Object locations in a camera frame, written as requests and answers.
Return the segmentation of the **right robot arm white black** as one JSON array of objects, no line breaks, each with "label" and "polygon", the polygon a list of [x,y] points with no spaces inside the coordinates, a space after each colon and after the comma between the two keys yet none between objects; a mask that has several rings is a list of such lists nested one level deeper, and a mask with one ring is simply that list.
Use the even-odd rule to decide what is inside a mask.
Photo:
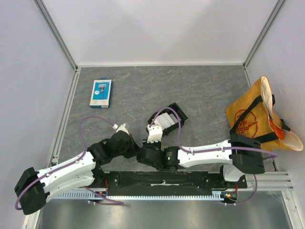
[{"label": "right robot arm white black", "polygon": [[223,164],[218,182],[228,188],[245,174],[265,172],[261,144],[241,134],[214,145],[161,149],[161,143],[146,143],[136,154],[137,162],[158,171],[177,171],[201,164]]}]

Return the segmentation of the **black plastic card box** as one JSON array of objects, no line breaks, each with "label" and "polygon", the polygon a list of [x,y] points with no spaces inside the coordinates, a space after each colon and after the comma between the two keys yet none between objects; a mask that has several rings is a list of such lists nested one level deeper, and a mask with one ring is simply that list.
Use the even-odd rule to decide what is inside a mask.
[{"label": "black plastic card box", "polygon": [[[168,107],[172,108],[178,114],[181,126],[183,126],[184,122],[188,119],[187,115],[182,111],[176,102],[168,105]],[[174,112],[169,109],[163,110],[154,121],[154,124],[161,127],[163,136],[169,135],[170,132],[179,128],[178,119],[176,118]]]}]

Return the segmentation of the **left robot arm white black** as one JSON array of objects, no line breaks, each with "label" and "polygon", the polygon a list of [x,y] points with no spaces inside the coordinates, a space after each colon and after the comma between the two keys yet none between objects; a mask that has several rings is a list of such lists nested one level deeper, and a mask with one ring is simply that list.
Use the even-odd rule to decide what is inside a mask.
[{"label": "left robot arm white black", "polygon": [[118,156],[134,157],[139,149],[131,134],[119,131],[56,166],[39,171],[30,167],[22,173],[14,188],[17,195],[15,208],[30,215],[72,189],[101,187],[105,181],[101,166]]}]

